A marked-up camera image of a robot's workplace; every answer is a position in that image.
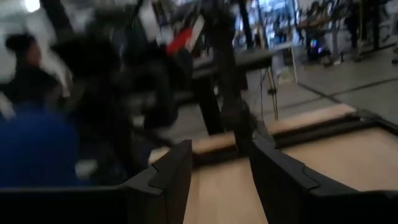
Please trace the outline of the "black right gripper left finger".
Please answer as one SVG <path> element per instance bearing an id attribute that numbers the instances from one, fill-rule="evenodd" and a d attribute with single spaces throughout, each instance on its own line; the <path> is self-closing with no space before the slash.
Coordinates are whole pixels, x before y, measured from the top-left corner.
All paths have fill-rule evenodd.
<path id="1" fill-rule="evenodd" d="M 183 223 L 192 174 L 184 140 L 123 184 L 1 191 L 1 223 Z"/>

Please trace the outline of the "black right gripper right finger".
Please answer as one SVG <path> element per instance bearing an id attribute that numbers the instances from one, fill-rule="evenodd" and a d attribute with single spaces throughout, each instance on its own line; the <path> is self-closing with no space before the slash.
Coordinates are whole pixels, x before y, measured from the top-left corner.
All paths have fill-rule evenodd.
<path id="1" fill-rule="evenodd" d="M 360 192 L 254 139 L 249 160 L 269 223 L 397 223 L 397 191 Z"/>

